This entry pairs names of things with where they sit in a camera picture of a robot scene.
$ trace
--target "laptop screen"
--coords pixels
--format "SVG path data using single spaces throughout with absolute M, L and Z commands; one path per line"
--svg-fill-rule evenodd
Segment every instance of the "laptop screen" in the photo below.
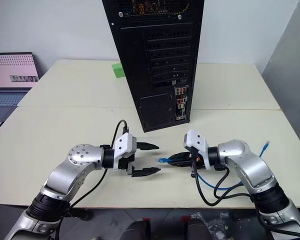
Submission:
M 0 90 L 27 90 L 38 81 L 31 52 L 0 53 Z

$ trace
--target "white wall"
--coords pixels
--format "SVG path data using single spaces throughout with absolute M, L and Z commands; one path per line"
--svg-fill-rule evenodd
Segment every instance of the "white wall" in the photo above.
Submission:
M 205 0 L 199 62 L 262 72 L 297 2 Z M 0 52 L 21 51 L 44 71 L 60 58 L 119 59 L 101 0 L 0 0 Z

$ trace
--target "computer case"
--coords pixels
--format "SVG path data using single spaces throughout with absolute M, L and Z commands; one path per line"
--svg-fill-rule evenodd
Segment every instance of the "computer case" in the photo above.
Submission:
M 102 0 L 144 132 L 188 123 L 204 0 Z

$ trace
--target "floor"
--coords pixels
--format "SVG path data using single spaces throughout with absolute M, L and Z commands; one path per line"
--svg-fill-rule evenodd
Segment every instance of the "floor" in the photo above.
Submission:
M 0 205 L 0 240 L 24 209 Z M 151 223 L 153 240 L 183 240 L 184 223 L 190 217 L 202 219 L 210 232 L 224 234 L 225 238 L 213 240 L 263 240 L 265 233 L 252 216 L 254 210 L 157 208 L 157 209 L 93 209 L 93 218 L 82 221 L 65 218 L 60 229 L 61 240 L 119 240 L 126 228 L 134 221 L 147 218 Z

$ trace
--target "laptop keyboard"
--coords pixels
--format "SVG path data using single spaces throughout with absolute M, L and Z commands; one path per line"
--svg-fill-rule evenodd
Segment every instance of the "laptop keyboard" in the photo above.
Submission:
M 0 106 L 17 106 L 24 96 L 23 93 L 0 93 Z

